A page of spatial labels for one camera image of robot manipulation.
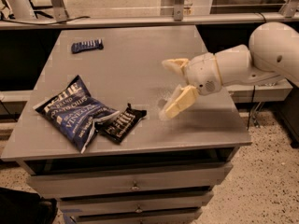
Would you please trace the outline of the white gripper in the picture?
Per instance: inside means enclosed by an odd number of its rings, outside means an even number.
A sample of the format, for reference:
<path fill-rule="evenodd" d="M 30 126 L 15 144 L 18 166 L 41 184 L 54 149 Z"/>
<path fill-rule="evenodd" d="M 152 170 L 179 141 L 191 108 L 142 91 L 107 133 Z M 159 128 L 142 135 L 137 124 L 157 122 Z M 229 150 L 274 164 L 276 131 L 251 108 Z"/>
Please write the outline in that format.
<path fill-rule="evenodd" d="M 168 99 L 159 100 L 160 120 L 176 117 L 192 106 L 199 94 L 209 95 L 219 92 L 222 88 L 216 57 L 212 53 L 196 56 L 190 61 L 186 58 L 164 60 L 162 66 L 179 77 L 186 77 L 189 85 L 178 85 Z"/>

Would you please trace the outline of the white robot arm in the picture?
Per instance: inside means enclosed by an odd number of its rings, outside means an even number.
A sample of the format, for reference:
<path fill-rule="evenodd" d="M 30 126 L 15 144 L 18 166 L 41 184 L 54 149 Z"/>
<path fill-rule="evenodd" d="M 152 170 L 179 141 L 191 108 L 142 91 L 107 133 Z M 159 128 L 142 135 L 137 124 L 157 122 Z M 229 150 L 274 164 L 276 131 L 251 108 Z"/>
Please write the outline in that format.
<path fill-rule="evenodd" d="M 299 33 L 281 22 L 267 22 L 256 28 L 249 43 L 215 54 L 207 52 L 192 59 L 162 61 L 185 86 L 177 86 L 160 111 L 170 120 L 192 106 L 200 95 L 216 93 L 231 85 L 264 85 L 283 78 L 299 83 Z"/>

